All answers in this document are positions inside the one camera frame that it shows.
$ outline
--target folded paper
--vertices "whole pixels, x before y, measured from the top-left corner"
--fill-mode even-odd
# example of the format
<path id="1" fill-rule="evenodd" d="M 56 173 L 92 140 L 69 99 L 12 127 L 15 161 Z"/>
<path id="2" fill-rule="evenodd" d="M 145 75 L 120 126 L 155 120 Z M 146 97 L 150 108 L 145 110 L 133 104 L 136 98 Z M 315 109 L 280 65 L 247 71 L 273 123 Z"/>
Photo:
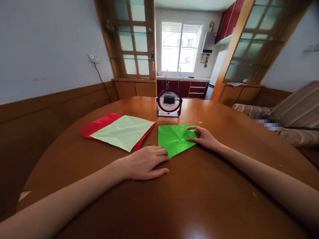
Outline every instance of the folded paper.
<path id="1" fill-rule="evenodd" d="M 130 152 L 154 122 L 124 115 L 90 136 Z"/>
<path id="2" fill-rule="evenodd" d="M 91 137 L 90 135 L 95 133 L 96 131 L 110 125 L 111 123 L 113 123 L 114 121 L 116 121 L 117 119 L 123 117 L 122 115 L 118 115 L 115 113 L 110 113 L 100 119 L 97 119 L 89 124 L 87 124 L 86 126 L 83 127 L 83 129 L 80 130 L 80 133 L 82 134 L 83 137 L 85 138 L 89 138 L 92 140 L 96 140 L 96 141 L 100 141 L 99 139 L 95 139 L 93 137 Z M 146 138 L 146 136 L 148 135 L 148 133 L 152 130 L 152 128 L 155 125 L 155 121 L 150 121 L 153 123 L 153 125 L 149 128 L 149 130 L 144 134 L 144 136 L 136 143 L 136 145 L 133 147 L 133 150 L 139 150 L 142 146 L 143 140 Z"/>
<path id="3" fill-rule="evenodd" d="M 159 126 L 159 146 L 167 149 L 168 156 L 171 158 L 196 143 L 187 141 L 187 138 L 199 138 L 200 135 L 194 133 L 194 129 L 187 130 L 193 125 L 162 125 Z"/>

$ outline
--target refrigerator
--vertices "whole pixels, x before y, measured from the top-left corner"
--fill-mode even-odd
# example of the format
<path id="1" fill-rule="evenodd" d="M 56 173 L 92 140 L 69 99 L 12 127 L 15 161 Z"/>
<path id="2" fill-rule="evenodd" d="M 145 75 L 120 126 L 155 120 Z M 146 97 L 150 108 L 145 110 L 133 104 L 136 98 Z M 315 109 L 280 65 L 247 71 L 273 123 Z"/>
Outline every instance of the refrigerator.
<path id="1" fill-rule="evenodd" d="M 213 93 L 213 90 L 214 90 L 214 87 L 215 87 L 215 84 L 216 84 L 220 69 L 222 68 L 226 53 L 227 53 L 227 50 L 220 51 L 218 53 L 218 56 L 217 56 L 217 59 L 216 59 L 216 63 L 215 63 L 214 69 L 213 69 L 213 73 L 212 73 L 212 76 L 210 77 L 210 81 L 209 81 L 209 85 L 208 85 L 208 88 L 207 88 L 205 100 L 209 100 L 211 95 L 212 95 L 212 93 Z"/>

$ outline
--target window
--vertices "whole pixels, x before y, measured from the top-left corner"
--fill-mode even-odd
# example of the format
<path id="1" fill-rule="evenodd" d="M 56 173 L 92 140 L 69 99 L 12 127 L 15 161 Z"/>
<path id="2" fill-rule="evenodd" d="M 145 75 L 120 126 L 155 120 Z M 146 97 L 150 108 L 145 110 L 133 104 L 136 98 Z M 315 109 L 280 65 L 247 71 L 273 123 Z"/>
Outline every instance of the window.
<path id="1" fill-rule="evenodd" d="M 162 22 L 162 71 L 194 72 L 203 25 Z"/>

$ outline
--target power cord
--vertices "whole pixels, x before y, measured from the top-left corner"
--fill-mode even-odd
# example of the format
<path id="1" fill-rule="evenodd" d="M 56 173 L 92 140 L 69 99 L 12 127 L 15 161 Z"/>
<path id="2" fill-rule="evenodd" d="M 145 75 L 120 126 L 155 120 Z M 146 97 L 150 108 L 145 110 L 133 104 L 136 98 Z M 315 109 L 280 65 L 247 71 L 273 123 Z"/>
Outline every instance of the power cord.
<path id="1" fill-rule="evenodd" d="M 97 73 L 99 73 L 99 70 L 96 68 L 95 62 L 94 62 L 94 66 L 95 66 L 95 69 L 97 70 Z M 101 80 L 102 84 L 104 85 L 104 82 L 103 82 L 102 79 L 101 79 L 100 73 L 99 73 L 99 77 L 100 77 L 100 80 Z M 105 89 L 105 92 L 107 93 L 107 95 L 109 96 L 110 102 L 111 102 L 111 96 L 110 96 L 110 94 L 107 92 L 105 85 L 104 85 L 104 89 Z"/>

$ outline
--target wooden table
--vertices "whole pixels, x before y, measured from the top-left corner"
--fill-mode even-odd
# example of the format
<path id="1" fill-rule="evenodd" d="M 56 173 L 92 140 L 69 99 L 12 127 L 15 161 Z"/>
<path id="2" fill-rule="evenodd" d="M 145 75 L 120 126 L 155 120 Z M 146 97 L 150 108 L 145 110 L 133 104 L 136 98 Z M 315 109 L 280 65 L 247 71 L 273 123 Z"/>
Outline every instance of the wooden table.
<path id="1" fill-rule="evenodd" d="M 70 126 L 29 177 L 32 191 L 18 210 L 94 173 L 128 152 L 85 139 L 79 130 L 108 113 L 157 121 L 144 146 L 157 145 L 158 126 L 196 124 L 223 144 L 319 190 L 319 173 L 275 132 L 225 105 L 183 100 L 179 118 L 158 117 L 156 100 L 132 97 L 99 108 Z M 125 181 L 105 193 L 58 238 L 306 238 L 308 231 L 219 155 L 194 146 L 158 167 L 150 181 Z"/>

